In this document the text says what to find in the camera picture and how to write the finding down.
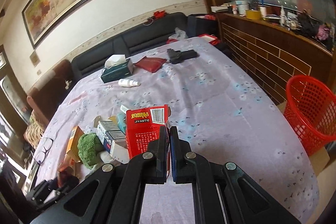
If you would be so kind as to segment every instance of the brown chair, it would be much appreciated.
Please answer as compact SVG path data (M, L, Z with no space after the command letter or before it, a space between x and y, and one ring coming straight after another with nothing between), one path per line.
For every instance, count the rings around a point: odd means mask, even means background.
M66 89L66 81L72 81L73 78L71 63L63 60L28 91L27 102L46 127L70 91L70 88Z

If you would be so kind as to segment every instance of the wall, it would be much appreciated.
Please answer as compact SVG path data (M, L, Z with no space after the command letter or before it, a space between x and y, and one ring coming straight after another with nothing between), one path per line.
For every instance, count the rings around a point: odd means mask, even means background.
M195 0L90 0L63 20L41 42L36 49L41 62L36 68L29 59L33 48L21 15L28 1L13 0L0 25L0 41L25 91L71 51L112 26L152 10ZM206 12L205 6L188 9L188 13L197 12ZM37 75L38 70L41 70L41 75Z

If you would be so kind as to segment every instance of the tablecloth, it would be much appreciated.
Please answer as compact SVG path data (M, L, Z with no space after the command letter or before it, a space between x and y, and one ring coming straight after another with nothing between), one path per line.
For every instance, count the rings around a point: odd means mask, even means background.
M168 104L171 126L179 138L207 160L235 162L281 205L305 223L319 201L319 189L309 158L294 131L263 90L233 61L202 38L174 42L131 57L168 59L167 49L189 50L198 58L156 73L135 68L130 77L139 87L104 84L97 71L80 80L60 105L44 137L54 139L38 172L37 181L55 177L64 158L71 129L90 131L97 115L110 117L120 105L131 109ZM40 151L43 141L36 152ZM89 172L77 165L81 178ZM191 185L147 185L141 224L194 223Z

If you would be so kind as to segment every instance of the wooden counter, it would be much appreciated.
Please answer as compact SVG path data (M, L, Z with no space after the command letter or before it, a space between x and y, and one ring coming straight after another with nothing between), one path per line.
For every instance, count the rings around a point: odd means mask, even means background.
M221 39L234 61L270 96L286 100L286 82L293 75L311 75L330 88L334 84L333 55L316 42L264 20L217 14Z

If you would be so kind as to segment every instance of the clear plastic bag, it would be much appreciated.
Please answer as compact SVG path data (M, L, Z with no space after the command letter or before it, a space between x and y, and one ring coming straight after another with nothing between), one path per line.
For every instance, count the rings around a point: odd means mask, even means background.
M185 31L180 30L179 28L175 28L175 34L171 35L168 39L175 39L177 41L185 40L188 36Z

